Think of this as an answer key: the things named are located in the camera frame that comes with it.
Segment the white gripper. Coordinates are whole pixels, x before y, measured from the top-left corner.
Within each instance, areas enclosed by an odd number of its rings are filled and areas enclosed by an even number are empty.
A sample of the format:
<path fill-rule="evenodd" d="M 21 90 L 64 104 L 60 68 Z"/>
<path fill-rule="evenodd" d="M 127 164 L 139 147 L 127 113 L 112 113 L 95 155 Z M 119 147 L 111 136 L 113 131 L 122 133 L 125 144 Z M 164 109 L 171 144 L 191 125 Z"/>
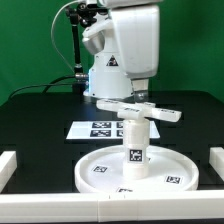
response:
<path fill-rule="evenodd" d="M 148 100 L 148 79 L 159 62 L 160 11 L 157 5 L 117 8 L 110 11 L 122 70 L 132 79 L 134 100 Z"/>

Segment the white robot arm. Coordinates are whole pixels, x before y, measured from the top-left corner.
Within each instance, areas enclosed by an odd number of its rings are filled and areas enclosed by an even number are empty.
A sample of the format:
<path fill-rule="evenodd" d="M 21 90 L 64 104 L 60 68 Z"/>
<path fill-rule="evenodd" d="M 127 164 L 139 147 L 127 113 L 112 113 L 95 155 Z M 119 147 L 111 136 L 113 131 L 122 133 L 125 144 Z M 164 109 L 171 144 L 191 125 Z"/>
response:
<path fill-rule="evenodd" d="M 161 0 L 86 0 L 95 22 L 83 32 L 94 56 L 90 98 L 148 100 L 149 79 L 157 74 Z"/>

